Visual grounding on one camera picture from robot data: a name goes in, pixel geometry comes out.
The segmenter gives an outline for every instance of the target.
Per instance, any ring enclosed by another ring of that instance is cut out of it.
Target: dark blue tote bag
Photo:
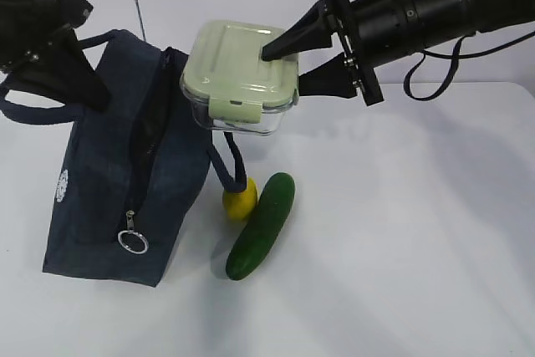
[[[187,55],[158,48],[127,31],[81,41],[106,43],[96,69],[112,95],[104,113],[81,105],[39,109],[8,102],[0,110],[30,125],[74,121],[55,194],[43,271],[74,278],[114,279],[148,286],[161,281],[184,216],[210,164],[226,190],[245,190],[243,161],[232,178],[194,121],[179,88]]]

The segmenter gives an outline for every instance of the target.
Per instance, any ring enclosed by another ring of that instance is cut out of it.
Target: cucumber
[[[295,196],[295,182],[286,173],[277,173],[267,182],[257,207],[252,211],[227,259],[227,276],[242,280],[268,256],[288,219]]]

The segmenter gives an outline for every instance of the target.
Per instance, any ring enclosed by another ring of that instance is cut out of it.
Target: screw
[[[354,58],[347,58],[346,60],[344,60],[344,66],[345,67],[353,67],[354,66]]]

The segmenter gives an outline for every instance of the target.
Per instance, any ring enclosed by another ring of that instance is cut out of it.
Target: plastic lid
[[[182,87],[206,100],[213,119],[257,123],[265,109],[288,109],[298,89],[298,57],[264,62],[264,45],[280,28],[211,21],[197,36]]]

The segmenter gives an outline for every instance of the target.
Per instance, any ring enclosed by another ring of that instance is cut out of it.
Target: ring pull
[[[119,241],[119,244],[122,248],[124,248],[126,251],[131,252],[132,254],[136,255],[143,255],[149,251],[149,242],[143,236],[141,233],[137,232],[134,227],[134,211],[128,211],[126,213],[126,230],[123,230],[122,232],[119,232],[117,235],[117,240]],[[126,243],[126,238],[128,236],[134,236],[138,240],[141,241],[143,244],[143,248],[141,250],[135,250],[133,247],[129,246]]]

